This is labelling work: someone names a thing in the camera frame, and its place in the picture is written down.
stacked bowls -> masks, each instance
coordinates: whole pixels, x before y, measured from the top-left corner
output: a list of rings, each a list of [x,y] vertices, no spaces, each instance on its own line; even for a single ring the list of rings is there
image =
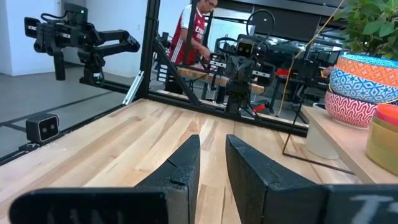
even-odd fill
[[[369,131],[366,154],[386,170],[398,175],[398,106],[378,105]]]
[[[398,105],[398,62],[340,55],[331,73],[326,110],[338,121],[368,128],[377,104]]]

red object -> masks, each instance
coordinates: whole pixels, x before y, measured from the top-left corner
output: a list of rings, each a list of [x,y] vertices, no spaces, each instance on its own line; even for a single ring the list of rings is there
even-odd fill
[[[264,109],[265,107],[266,107],[265,105],[260,105],[260,106],[255,107],[255,108],[253,109],[253,111],[257,113],[258,111]]]
[[[289,75],[289,71],[286,69],[282,69],[282,68],[278,68],[278,70],[276,71],[276,75],[281,76],[281,75]]]
[[[398,106],[396,105],[379,104],[376,116],[385,122],[398,126]]]
[[[327,91],[325,108],[338,121],[360,128],[367,128],[372,122],[377,105]]]
[[[182,11],[170,46],[169,58],[173,63],[176,64],[180,64],[183,62],[183,56],[185,53],[185,42],[180,38],[181,29],[188,29],[191,8],[192,5],[189,5],[185,7],[185,9]],[[205,33],[206,20],[204,15],[202,15],[197,8],[195,8],[195,10],[196,14],[195,21],[193,23],[192,39],[197,42],[201,42],[203,34]],[[191,47],[187,55],[187,63],[189,65],[193,65],[195,63],[195,53],[193,47]]]

patterned bowl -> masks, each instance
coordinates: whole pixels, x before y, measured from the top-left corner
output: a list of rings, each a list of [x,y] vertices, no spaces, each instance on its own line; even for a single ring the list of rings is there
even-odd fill
[[[366,55],[341,54],[340,69],[376,83],[398,87],[398,62]]]
[[[330,77],[334,93],[370,103],[388,103],[398,100],[398,87],[376,83],[343,71],[337,65]]]
[[[327,91],[325,107],[336,120],[359,128],[367,128],[372,122],[377,106]]]

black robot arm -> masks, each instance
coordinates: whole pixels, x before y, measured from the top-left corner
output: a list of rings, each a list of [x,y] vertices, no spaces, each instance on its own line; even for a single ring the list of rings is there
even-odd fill
[[[42,14],[41,18],[45,21],[43,23],[38,19],[25,17],[25,34],[36,39],[35,51],[54,57],[57,80],[66,79],[62,53],[65,47],[79,49],[79,59],[85,64],[85,76],[102,72],[105,56],[138,52],[140,49],[139,42],[126,30],[98,32],[93,24],[87,22],[86,8],[65,3],[65,10],[67,13],[63,17]],[[111,40],[119,40],[119,43],[100,46]]]

light wood surface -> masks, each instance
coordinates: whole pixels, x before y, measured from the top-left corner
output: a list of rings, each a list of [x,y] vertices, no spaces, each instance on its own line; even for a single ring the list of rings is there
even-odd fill
[[[284,157],[287,134],[227,119],[138,100],[59,140],[0,167],[0,223],[20,194],[43,187],[133,187],[156,170],[186,139],[201,140],[196,223],[240,223],[228,180],[227,134],[235,134],[294,172],[316,182],[358,183],[353,176]],[[292,136],[289,153],[346,168],[304,148]]]
[[[397,184],[398,176],[379,167],[366,155],[369,131],[336,122],[327,111],[303,106],[304,115],[364,183]]]
[[[200,80],[206,81],[208,83],[211,83],[211,81],[213,80],[213,75],[208,74],[206,72],[199,72],[199,71],[188,69],[188,68],[178,68],[178,72],[180,72],[180,74],[183,76],[186,76],[189,78],[200,78]],[[229,78],[221,77],[218,75],[215,80],[215,85],[226,86],[226,84],[228,83],[228,80],[229,80]],[[261,93],[264,93],[266,89],[263,86],[260,86],[257,84],[252,84],[251,90],[256,94],[261,94]]]
[[[165,94],[165,95],[169,95],[169,96],[174,96],[174,97],[179,97],[179,98],[183,98],[183,99],[188,99],[187,96],[179,95],[179,94],[176,94],[176,93],[171,93],[169,91],[157,90],[157,92]],[[214,102],[207,101],[207,100],[200,100],[200,101],[202,103],[206,104],[206,105],[215,106],[215,107],[218,107],[218,108],[225,108],[226,107],[225,105],[220,104],[220,103],[214,103]],[[291,120],[287,120],[287,119],[284,119],[284,118],[277,118],[277,117],[271,116],[271,115],[266,115],[266,114],[261,114],[261,113],[258,113],[258,115],[260,117],[262,117],[262,118],[274,119],[276,121],[281,121],[281,122],[285,122],[285,123],[288,123],[288,124],[292,124],[293,123],[293,121],[291,121]],[[301,126],[301,127],[304,127],[304,128],[308,128],[309,127],[308,124],[304,124],[304,123],[301,123],[301,122],[298,122],[298,121],[296,121],[295,125]]]

